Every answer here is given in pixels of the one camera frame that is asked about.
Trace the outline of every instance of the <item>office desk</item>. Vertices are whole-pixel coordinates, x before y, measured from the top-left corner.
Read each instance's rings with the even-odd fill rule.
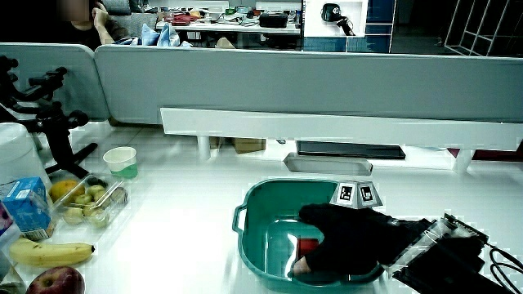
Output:
[[[160,21],[156,24],[156,29],[162,29],[166,24]],[[233,33],[281,33],[290,35],[299,35],[300,29],[296,29],[295,24],[287,23],[286,28],[262,28],[259,24],[255,25],[238,25],[238,24],[208,24],[208,23],[191,23],[190,25],[173,25],[177,31],[190,32],[233,32]]]

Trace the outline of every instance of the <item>black glove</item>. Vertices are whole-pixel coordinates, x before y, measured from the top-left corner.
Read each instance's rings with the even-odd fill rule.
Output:
[[[327,203],[306,205],[299,216],[324,234],[324,241],[304,256],[310,270],[339,274],[367,274],[378,262],[392,263],[431,224]]]

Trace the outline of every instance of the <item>tripod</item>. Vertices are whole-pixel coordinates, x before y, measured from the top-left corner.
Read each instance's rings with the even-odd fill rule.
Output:
[[[3,105],[0,106],[0,123],[19,123],[30,133],[44,133],[52,157],[56,161],[55,165],[46,168],[46,173],[65,170],[82,179],[89,172],[78,164],[98,145],[91,143],[74,154],[69,142],[69,130],[86,125],[89,117],[80,110],[75,110],[66,116],[61,109],[61,103],[51,101],[53,92],[63,86],[62,81],[67,69],[60,67],[46,72],[40,78],[30,78],[30,88],[18,91],[13,85],[18,77],[9,73],[9,70],[16,67],[18,67],[17,60],[0,56],[0,105]],[[19,102],[38,102],[38,107],[22,106]],[[7,109],[12,109],[18,114],[35,114],[35,118],[21,120]]]

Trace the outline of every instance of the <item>gray partition panel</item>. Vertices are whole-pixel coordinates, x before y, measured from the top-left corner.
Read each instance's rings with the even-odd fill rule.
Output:
[[[18,76],[17,89],[29,87],[29,78],[41,77],[61,66],[67,69],[64,86],[53,100],[62,103],[66,114],[82,110],[91,120],[105,120],[109,110],[94,62],[94,52],[82,45],[0,43],[0,55],[18,60],[12,73]]]
[[[160,107],[523,123],[523,60],[103,46],[110,112]]]

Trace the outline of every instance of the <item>banana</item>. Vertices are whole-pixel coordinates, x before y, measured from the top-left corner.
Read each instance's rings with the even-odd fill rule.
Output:
[[[9,247],[14,261],[37,267],[73,265],[85,261],[95,251],[86,243],[45,244],[19,238]]]

